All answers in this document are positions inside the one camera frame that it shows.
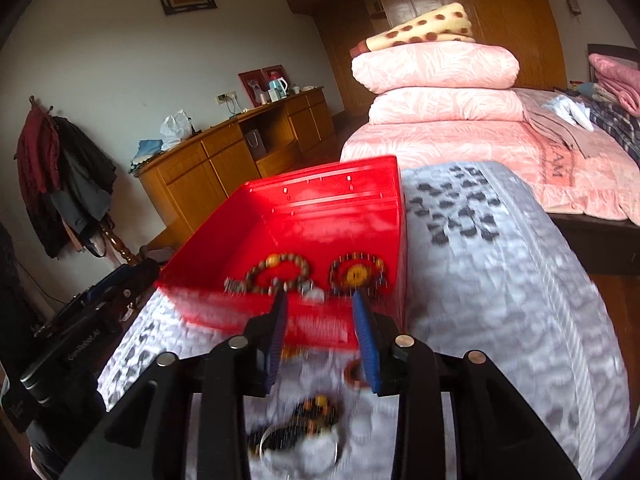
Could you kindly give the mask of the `plaid folded clothes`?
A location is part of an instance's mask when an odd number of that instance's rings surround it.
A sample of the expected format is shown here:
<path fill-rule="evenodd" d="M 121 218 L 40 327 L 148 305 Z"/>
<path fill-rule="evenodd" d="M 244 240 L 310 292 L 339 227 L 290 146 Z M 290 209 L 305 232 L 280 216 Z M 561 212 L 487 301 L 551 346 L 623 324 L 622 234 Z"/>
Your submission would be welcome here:
<path fill-rule="evenodd" d="M 612 136 L 636 164 L 640 162 L 638 117 L 632 116 L 623 107 L 613 103 L 578 98 L 576 104 L 587 117 L 587 125 L 593 129 L 600 128 Z"/>

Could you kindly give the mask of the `hanging dark coats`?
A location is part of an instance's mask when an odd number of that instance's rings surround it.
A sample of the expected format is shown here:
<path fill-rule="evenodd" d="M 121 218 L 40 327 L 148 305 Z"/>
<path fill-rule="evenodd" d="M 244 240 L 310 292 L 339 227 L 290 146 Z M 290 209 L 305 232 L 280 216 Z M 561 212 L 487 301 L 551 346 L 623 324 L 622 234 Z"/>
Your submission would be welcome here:
<path fill-rule="evenodd" d="M 14 155 L 32 227 L 47 256 L 67 246 L 106 256 L 116 167 L 85 133 L 30 99 Z"/>

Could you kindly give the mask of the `silver metal watch band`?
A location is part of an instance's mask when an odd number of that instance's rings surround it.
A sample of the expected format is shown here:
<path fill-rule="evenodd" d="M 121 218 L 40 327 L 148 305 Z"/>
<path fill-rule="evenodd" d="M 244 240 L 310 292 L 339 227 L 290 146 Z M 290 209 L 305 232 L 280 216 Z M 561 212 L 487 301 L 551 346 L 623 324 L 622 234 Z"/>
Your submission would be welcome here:
<path fill-rule="evenodd" d="M 317 287 L 313 280 L 282 282 L 278 278 L 274 278 L 267 287 L 258 286 L 250 280 L 234 280 L 233 278 L 224 280 L 224 292 L 231 295 L 244 295 L 251 292 L 252 294 L 273 296 L 280 289 L 284 292 L 296 292 L 304 301 L 313 304 L 323 304 L 326 301 L 326 293 L 322 288 Z"/>

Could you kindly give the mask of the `beige folded garment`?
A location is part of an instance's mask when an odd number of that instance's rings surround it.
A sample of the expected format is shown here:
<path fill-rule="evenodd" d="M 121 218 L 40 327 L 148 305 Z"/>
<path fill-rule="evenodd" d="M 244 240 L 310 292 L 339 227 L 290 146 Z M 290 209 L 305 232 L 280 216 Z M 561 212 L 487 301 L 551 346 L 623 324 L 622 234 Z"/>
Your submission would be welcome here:
<path fill-rule="evenodd" d="M 550 140 L 562 142 L 572 151 L 580 151 L 585 158 L 596 157 L 601 153 L 596 130 L 587 131 L 572 126 L 541 105 L 553 99 L 558 92 L 516 88 L 514 90 L 524 110 L 526 122 L 538 133 Z"/>

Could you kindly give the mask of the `lower pink folded quilt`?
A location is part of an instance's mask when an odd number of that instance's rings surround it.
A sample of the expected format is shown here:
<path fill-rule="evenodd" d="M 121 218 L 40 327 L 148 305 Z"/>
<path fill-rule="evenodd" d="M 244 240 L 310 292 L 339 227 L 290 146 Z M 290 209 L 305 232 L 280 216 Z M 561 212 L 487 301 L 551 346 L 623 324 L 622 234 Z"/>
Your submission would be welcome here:
<path fill-rule="evenodd" d="M 380 94 L 369 110 L 373 125 L 460 120 L 522 122 L 524 108 L 512 90 L 420 87 Z"/>

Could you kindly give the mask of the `red tin box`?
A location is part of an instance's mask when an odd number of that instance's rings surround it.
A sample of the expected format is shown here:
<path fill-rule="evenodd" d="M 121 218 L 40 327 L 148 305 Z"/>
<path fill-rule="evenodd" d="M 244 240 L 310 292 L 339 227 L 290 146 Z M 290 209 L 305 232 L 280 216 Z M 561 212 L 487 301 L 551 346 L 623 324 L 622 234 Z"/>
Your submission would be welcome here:
<path fill-rule="evenodd" d="M 243 184 L 191 235 L 160 272 L 158 288 L 183 321 L 239 333 L 273 296 L 231 295 L 260 260 L 292 252 L 311 264 L 323 304 L 288 292 L 289 347 L 354 350 L 352 294 L 397 325 L 406 318 L 407 227 L 394 156 L 334 162 Z"/>

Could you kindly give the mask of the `pink folded jacket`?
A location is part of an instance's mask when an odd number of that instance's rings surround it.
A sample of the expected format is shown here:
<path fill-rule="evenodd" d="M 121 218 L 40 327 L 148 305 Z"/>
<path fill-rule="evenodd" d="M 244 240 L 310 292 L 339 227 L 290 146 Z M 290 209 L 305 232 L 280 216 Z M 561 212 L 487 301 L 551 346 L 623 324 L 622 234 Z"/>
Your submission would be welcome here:
<path fill-rule="evenodd" d="M 588 61 L 599 84 L 616 96 L 626 112 L 639 117 L 640 72 L 602 54 L 591 53 Z"/>

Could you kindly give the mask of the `wall power socket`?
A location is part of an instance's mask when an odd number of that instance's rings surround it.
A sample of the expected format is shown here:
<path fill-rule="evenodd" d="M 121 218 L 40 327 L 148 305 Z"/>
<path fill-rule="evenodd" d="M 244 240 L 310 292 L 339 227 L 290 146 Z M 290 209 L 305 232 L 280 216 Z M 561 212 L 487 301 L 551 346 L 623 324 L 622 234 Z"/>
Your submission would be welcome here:
<path fill-rule="evenodd" d="M 230 91 L 230 92 L 218 94 L 218 96 L 216 96 L 216 102 L 219 105 L 221 105 L 221 104 L 224 104 L 224 103 L 235 102 L 237 98 L 238 98 L 238 96 L 236 95 L 236 92 L 235 91 Z"/>

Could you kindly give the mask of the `blue folded cloth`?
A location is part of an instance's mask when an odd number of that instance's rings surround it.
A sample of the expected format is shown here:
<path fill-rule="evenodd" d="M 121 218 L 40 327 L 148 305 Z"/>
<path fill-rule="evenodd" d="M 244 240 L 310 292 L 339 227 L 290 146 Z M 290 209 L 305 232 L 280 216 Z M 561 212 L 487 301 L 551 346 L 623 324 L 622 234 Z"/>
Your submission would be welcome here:
<path fill-rule="evenodd" d="M 130 174 L 133 174 L 145 162 L 148 162 L 153 157 L 162 153 L 163 153 L 162 140 L 160 139 L 141 140 L 138 144 L 137 153 L 131 159 L 128 172 Z"/>

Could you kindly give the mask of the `white thermos kettle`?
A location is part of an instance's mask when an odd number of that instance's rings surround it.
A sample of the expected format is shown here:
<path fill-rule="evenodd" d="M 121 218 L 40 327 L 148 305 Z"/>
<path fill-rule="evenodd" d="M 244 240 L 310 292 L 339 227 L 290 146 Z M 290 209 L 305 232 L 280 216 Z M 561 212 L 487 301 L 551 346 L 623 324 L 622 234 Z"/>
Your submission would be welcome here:
<path fill-rule="evenodd" d="M 277 70 L 269 73 L 269 89 L 277 93 L 279 100 L 288 96 L 288 82 Z"/>

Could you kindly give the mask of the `yellow brown spotted blanket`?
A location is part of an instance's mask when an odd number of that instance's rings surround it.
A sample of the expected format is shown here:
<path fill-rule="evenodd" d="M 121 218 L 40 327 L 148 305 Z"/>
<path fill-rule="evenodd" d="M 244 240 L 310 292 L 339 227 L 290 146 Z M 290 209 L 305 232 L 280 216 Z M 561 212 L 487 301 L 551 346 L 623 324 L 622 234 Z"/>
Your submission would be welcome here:
<path fill-rule="evenodd" d="M 386 32 L 361 40 L 349 50 L 352 58 L 363 53 L 421 42 L 474 42 L 472 23 L 461 3 L 449 3 L 402 23 Z"/>

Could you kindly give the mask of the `wall switch box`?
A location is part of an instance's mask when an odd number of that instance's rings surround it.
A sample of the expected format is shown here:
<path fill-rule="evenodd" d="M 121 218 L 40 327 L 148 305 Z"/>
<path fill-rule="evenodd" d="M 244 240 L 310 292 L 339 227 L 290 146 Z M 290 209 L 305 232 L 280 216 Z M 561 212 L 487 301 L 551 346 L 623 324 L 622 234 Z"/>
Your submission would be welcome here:
<path fill-rule="evenodd" d="M 565 0 L 565 2 L 571 14 L 573 14 L 574 16 L 579 16 L 580 14 L 582 14 L 582 9 L 580 8 L 578 0 Z"/>

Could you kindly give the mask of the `red photo frames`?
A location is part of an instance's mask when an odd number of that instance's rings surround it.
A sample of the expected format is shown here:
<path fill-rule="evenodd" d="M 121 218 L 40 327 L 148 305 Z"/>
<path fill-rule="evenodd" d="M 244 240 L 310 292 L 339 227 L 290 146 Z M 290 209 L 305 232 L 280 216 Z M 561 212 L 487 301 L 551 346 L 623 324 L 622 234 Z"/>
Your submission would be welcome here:
<path fill-rule="evenodd" d="M 273 65 L 260 70 L 248 70 L 239 73 L 241 84 L 254 107 L 273 101 L 273 90 L 269 89 L 269 73 L 277 70 L 288 82 L 288 75 L 282 65 Z"/>

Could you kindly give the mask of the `wooden coat stand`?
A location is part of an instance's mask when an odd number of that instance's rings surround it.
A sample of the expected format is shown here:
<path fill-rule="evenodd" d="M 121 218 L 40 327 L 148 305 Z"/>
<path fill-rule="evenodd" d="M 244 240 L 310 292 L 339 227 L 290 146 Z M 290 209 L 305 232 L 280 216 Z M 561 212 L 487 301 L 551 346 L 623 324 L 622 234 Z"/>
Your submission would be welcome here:
<path fill-rule="evenodd" d="M 137 266 L 140 263 L 140 258 L 135 255 L 122 239 L 114 231 L 115 223 L 109 214 L 106 214 L 100 220 L 100 229 L 103 237 L 111 245 L 117 255 L 124 260 L 130 266 Z"/>

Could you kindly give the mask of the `wooden bead bracelet amber stone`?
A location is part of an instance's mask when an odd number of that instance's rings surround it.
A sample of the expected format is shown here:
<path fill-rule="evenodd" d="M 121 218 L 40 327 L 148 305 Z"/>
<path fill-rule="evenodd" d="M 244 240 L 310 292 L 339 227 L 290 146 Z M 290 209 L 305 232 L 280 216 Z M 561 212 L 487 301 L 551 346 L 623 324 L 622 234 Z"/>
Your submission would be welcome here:
<path fill-rule="evenodd" d="M 307 259 L 292 252 L 280 252 L 269 255 L 252 266 L 246 272 L 244 280 L 267 287 L 274 278 L 282 282 L 305 281 L 310 280 L 310 274 L 311 264 Z"/>

